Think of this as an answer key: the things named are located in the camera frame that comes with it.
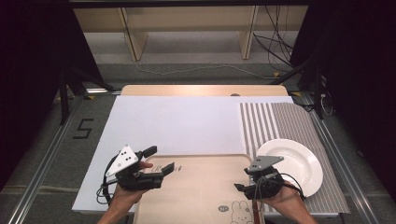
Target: gray striped mat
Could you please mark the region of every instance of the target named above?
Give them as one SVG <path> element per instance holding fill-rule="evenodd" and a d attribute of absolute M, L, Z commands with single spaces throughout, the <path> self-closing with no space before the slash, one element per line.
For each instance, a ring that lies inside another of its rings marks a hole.
<path fill-rule="evenodd" d="M 350 213 L 346 199 L 337 183 L 334 172 L 321 144 L 309 114 L 300 106 L 289 103 L 241 103 L 241 136 L 247 154 L 254 158 L 265 142 L 286 138 L 311 149 L 323 169 L 323 183 L 305 204 L 311 213 Z M 268 205 L 264 212 L 276 210 Z"/>

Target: metal rail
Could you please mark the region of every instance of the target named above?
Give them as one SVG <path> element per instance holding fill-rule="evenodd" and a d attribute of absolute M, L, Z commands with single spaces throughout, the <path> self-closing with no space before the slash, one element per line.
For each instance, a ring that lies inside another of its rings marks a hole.
<path fill-rule="evenodd" d="M 313 104 L 313 101 L 308 93 L 304 92 L 303 97 L 305 103 L 309 105 Z M 318 130 L 319 137 L 322 139 L 323 144 L 326 147 L 326 150 L 329 153 L 330 157 L 334 161 L 336 169 L 340 173 L 340 176 L 343 179 L 343 182 L 346 185 L 346 188 L 349 191 L 353 202 L 355 203 L 359 213 L 361 214 L 361 219 L 364 223 L 367 224 L 380 223 L 377 214 L 375 213 L 373 207 L 370 205 L 370 202 L 364 195 L 361 186 L 359 185 L 355 176 L 352 174 L 352 171 L 347 165 L 346 160 L 342 156 L 340 148 L 338 148 L 338 146 L 332 139 L 332 136 L 324 120 L 320 119 L 317 113 L 311 113 L 311 117 L 314 125 Z"/>
<path fill-rule="evenodd" d="M 29 212 L 30 207 L 32 206 L 33 201 L 35 200 L 35 196 L 37 195 L 41 184 L 43 183 L 47 172 L 55 158 L 59 148 L 61 147 L 62 141 L 64 140 L 64 136 L 69 129 L 70 121 L 72 120 L 74 114 L 76 113 L 78 107 L 81 105 L 83 100 L 82 96 L 76 96 L 71 104 L 72 111 L 70 116 L 65 121 L 63 125 L 58 129 L 55 137 L 53 138 L 49 149 L 46 152 L 43 160 L 41 161 L 40 165 L 33 176 L 33 179 L 29 183 L 26 191 L 23 193 L 20 201 L 18 202 L 17 206 L 15 207 L 14 212 L 8 222 L 8 224 L 17 224 L 22 223 Z"/>

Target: human hand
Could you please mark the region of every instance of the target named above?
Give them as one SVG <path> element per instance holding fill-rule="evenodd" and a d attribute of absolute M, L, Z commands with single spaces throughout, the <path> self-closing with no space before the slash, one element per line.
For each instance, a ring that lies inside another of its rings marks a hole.
<path fill-rule="evenodd" d="M 151 168 L 152 166 L 152 163 L 144 161 L 140 162 L 140 169 Z M 129 191 L 122 189 L 120 185 L 117 184 L 110 205 L 108 206 L 107 211 L 103 214 L 102 218 L 99 220 L 98 224 L 117 223 L 121 218 L 128 215 L 131 207 L 135 203 L 139 202 L 139 200 L 142 198 L 142 195 L 147 191 L 149 190 Z"/>
<path fill-rule="evenodd" d="M 282 187 L 276 196 L 268 199 L 261 199 L 261 201 L 297 223 L 317 223 L 306 209 L 303 200 L 295 189 Z"/>

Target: wooden tray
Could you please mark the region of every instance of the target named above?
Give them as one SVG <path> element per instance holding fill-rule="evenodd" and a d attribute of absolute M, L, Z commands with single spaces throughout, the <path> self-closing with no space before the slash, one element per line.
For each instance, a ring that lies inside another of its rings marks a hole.
<path fill-rule="evenodd" d="M 244 169 L 247 155 L 153 156 L 154 167 L 175 162 L 175 171 L 166 176 L 160 189 L 143 195 L 134 214 L 134 223 L 254 223 L 252 201 L 233 184 L 248 185 Z"/>

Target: white plate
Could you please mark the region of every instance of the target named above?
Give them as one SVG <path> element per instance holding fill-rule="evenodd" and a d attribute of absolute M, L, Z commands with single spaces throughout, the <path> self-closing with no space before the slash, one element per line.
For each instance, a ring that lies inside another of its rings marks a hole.
<path fill-rule="evenodd" d="M 259 148 L 257 156 L 284 157 L 284 160 L 275 164 L 274 167 L 281 174 L 293 176 L 300 184 L 306 197 L 316 193 L 321 186 L 323 170 L 318 158 L 298 142 L 289 139 L 268 141 Z M 292 178 L 287 175 L 282 175 L 282 177 L 298 188 Z"/>

